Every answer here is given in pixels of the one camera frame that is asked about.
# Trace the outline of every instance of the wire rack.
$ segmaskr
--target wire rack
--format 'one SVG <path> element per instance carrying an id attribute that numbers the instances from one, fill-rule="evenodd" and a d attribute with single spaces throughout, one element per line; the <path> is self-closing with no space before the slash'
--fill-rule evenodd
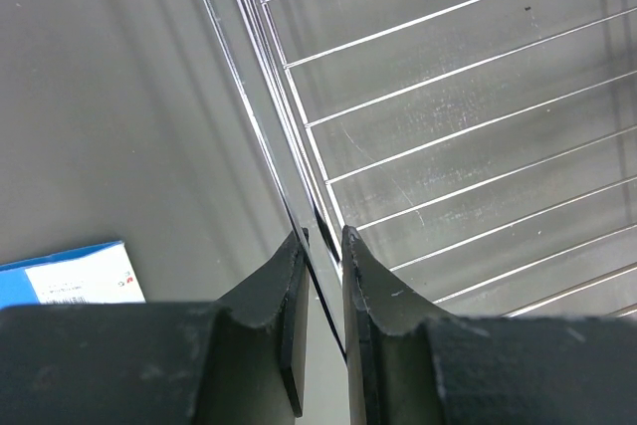
<path id="1" fill-rule="evenodd" d="M 637 311 L 637 0 L 236 0 L 327 234 L 458 314 Z"/>

